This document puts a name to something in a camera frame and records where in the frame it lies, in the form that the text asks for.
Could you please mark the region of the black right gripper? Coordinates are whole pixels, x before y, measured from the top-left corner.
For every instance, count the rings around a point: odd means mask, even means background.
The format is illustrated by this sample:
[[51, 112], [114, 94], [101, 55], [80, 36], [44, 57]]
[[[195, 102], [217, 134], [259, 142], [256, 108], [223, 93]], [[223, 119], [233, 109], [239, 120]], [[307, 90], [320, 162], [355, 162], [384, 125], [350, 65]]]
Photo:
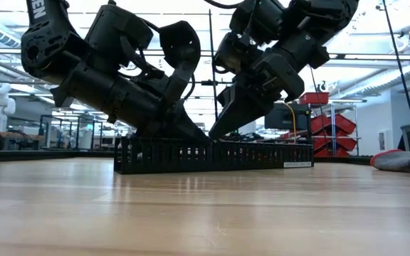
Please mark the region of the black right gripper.
[[268, 114], [281, 92], [287, 94], [286, 102], [298, 99], [305, 84], [295, 66], [279, 51], [257, 48], [249, 50], [241, 60], [240, 88], [226, 87], [217, 96], [223, 107], [218, 120], [209, 131], [212, 139]]

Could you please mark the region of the silver ventilation duct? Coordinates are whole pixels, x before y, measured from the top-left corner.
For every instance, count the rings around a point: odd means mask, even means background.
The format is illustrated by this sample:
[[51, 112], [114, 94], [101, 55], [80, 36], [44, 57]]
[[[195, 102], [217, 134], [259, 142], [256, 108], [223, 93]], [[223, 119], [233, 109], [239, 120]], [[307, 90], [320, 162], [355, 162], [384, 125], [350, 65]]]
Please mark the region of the silver ventilation duct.
[[[410, 65], [404, 66], [402, 70], [404, 79], [407, 82], [410, 80]], [[343, 99], [346, 97], [357, 97], [358, 95], [373, 94], [401, 83], [402, 79], [400, 71], [388, 70], [363, 80], [345, 91], [341, 91], [339, 93], [339, 98]]]
[[21, 46], [21, 39], [17, 35], [0, 28], [0, 43], [8, 48], [19, 48]]

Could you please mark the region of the grey and red cloth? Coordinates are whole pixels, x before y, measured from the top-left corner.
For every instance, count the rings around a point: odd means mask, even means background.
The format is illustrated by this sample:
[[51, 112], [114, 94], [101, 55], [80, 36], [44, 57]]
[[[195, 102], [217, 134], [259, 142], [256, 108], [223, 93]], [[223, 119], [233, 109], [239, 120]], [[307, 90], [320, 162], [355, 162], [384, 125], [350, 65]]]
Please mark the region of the grey and red cloth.
[[410, 151], [394, 149], [374, 155], [370, 165], [380, 171], [394, 171], [410, 174]]

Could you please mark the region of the metal storage rack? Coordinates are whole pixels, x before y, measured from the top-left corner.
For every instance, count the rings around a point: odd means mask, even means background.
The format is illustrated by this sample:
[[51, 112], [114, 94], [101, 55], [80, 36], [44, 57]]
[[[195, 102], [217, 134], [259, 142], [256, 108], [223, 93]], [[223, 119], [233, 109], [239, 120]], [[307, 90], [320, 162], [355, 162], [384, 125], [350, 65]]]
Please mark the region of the metal storage rack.
[[329, 106], [330, 106], [330, 117], [332, 118], [332, 149], [335, 151], [337, 149], [337, 142], [336, 136], [337, 128], [335, 127], [335, 115], [336, 111], [345, 111], [345, 110], [352, 110], [354, 112], [354, 123], [357, 125], [354, 134], [355, 136], [353, 139], [357, 141], [357, 156], [359, 156], [359, 141], [361, 137], [359, 136], [358, 130], [358, 119], [357, 119], [357, 103], [365, 103], [366, 100], [358, 100], [358, 99], [329, 99]]

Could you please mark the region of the black slotted cable duct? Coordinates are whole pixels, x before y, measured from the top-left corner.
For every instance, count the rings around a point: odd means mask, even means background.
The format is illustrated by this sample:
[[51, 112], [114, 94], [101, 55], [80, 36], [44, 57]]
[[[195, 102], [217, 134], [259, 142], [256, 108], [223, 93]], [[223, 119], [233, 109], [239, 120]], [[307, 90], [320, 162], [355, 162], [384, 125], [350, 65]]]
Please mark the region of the black slotted cable duct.
[[255, 142], [190, 143], [178, 139], [123, 137], [115, 149], [118, 174], [289, 169], [314, 166], [311, 145]]

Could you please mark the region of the black workstation frame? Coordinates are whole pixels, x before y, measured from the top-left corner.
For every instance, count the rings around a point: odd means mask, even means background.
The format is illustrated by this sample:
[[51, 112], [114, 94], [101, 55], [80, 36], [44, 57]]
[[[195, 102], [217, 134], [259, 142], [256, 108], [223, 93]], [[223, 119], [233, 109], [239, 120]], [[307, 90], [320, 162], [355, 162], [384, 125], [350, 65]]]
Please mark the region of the black workstation frame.
[[94, 119], [78, 115], [41, 115], [41, 148], [91, 151], [95, 147], [97, 124]]

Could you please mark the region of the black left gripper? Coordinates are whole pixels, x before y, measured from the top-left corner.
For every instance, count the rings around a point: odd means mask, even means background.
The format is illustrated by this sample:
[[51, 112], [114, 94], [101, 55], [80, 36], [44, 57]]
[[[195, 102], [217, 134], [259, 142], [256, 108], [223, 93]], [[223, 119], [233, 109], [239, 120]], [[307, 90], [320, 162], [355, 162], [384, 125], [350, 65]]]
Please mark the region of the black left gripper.
[[211, 139], [190, 119], [184, 109], [184, 99], [162, 104], [159, 100], [144, 100], [137, 111], [138, 137], [185, 138], [195, 142]]

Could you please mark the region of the red storage box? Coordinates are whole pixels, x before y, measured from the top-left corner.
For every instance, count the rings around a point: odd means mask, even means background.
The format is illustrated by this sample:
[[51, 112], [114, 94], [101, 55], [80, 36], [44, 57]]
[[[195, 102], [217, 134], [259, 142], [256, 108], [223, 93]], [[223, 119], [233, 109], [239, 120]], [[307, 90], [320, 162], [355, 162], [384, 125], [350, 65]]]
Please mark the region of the red storage box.
[[326, 105], [328, 102], [328, 92], [306, 92], [299, 98], [299, 103], [303, 105]]

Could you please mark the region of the red storage bin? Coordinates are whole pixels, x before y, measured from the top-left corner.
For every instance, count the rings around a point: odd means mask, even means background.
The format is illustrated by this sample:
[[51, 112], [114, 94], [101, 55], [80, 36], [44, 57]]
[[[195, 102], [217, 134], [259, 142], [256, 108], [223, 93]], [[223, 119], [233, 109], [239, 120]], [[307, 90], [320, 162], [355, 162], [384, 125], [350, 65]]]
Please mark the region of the red storage bin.
[[[337, 138], [337, 147], [344, 149], [345, 151], [353, 151], [357, 145], [357, 141], [350, 138]], [[326, 144], [329, 145], [332, 143], [332, 139], [329, 137], [319, 137], [316, 136], [313, 138], [313, 148], [314, 150], [318, 150], [323, 148]]]
[[[343, 115], [336, 114], [335, 115], [335, 127], [341, 132], [344, 132], [345, 134], [352, 134], [355, 131], [357, 125], [350, 119], [344, 117]], [[332, 131], [332, 118], [327, 117], [325, 114], [314, 117], [311, 120], [311, 130], [312, 130], [312, 133], [314, 134], [317, 134], [318, 132], [321, 132], [322, 130], [327, 130], [331, 132]]]
[[314, 150], [314, 157], [348, 157], [348, 156], [349, 156], [349, 153], [342, 148], [338, 148], [335, 151], [333, 151], [333, 149], [326, 149], [326, 148]]

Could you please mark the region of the black monitor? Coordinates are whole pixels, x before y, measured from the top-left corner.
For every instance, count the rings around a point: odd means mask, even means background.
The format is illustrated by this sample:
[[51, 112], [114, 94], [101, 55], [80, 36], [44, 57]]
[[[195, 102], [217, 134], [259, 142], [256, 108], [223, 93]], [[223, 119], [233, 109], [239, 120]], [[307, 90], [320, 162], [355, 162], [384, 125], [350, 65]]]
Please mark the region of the black monitor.
[[310, 110], [306, 105], [275, 103], [273, 109], [265, 116], [266, 129], [306, 130], [309, 127]]

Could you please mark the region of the black aluminium table frame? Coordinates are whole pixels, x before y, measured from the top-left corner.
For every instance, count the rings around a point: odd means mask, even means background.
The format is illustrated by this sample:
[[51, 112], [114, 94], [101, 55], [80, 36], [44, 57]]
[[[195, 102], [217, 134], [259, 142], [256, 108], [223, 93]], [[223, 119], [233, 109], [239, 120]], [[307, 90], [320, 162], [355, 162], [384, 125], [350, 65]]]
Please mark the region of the black aluminium table frame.
[[[69, 159], [69, 158], [107, 158], [114, 159], [111, 152], [84, 152], [84, 151], [0, 151], [0, 162], [4, 161], [33, 161], [46, 159]], [[371, 156], [348, 156], [348, 157], [315, 157], [317, 163], [343, 163], [370, 165]]]

